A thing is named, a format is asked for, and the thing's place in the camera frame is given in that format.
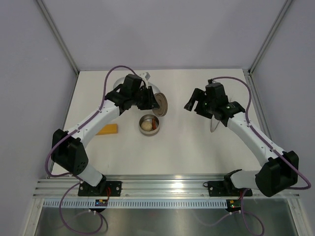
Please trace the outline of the metal tongs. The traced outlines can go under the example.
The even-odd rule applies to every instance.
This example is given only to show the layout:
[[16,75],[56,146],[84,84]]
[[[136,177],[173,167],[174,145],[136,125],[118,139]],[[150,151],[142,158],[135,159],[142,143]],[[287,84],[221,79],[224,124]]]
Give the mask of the metal tongs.
[[215,132],[215,130],[217,129],[217,127],[219,126],[221,122],[217,119],[215,119],[214,117],[212,117],[210,119],[210,132],[213,133]]

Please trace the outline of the orange sausage toy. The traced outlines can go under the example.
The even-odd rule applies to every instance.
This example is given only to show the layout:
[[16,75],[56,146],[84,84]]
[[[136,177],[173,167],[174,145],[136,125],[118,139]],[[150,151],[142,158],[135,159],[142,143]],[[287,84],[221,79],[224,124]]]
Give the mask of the orange sausage toy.
[[156,130],[158,127],[157,123],[156,123],[156,120],[153,118],[152,119],[152,130]]

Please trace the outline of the round metal lunch box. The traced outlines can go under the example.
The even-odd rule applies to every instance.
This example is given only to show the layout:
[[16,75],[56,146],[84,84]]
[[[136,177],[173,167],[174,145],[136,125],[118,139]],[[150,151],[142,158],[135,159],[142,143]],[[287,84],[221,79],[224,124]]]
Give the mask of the round metal lunch box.
[[147,114],[139,120],[139,131],[145,136],[154,136],[160,130],[159,119],[155,115]]

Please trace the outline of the beige bun toy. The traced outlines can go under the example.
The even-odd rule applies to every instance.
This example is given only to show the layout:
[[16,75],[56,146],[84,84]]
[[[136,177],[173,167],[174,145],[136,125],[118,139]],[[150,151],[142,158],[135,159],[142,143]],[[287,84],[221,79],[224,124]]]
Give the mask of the beige bun toy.
[[141,129],[146,132],[152,131],[152,122],[151,121],[143,121],[140,125]]

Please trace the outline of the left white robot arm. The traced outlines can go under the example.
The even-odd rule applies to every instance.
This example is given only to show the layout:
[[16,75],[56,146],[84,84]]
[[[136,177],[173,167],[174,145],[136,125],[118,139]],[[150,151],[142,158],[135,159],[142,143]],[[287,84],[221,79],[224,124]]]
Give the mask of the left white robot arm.
[[68,131],[57,130],[53,135],[52,161],[89,184],[96,196],[106,191],[106,178],[90,163],[85,148],[92,138],[107,124],[132,106],[139,110],[158,109],[154,89],[148,83],[149,73],[128,74],[123,83],[108,92],[101,105]]

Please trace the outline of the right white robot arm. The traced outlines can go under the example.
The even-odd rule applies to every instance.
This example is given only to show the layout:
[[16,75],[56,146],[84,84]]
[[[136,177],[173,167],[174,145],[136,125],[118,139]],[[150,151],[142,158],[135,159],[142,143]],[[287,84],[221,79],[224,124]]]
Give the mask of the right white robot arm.
[[234,132],[258,160],[259,171],[234,170],[224,176],[223,188],[228,195],[245,189],[257,189],[272,197],[298,181],[299,157],[273,143],[249,119],[248,110],[237,101],[229,101],[221,83],[209,83],[205,90],[195,88],[188,103],[188,111],[205,118],[215,118]]

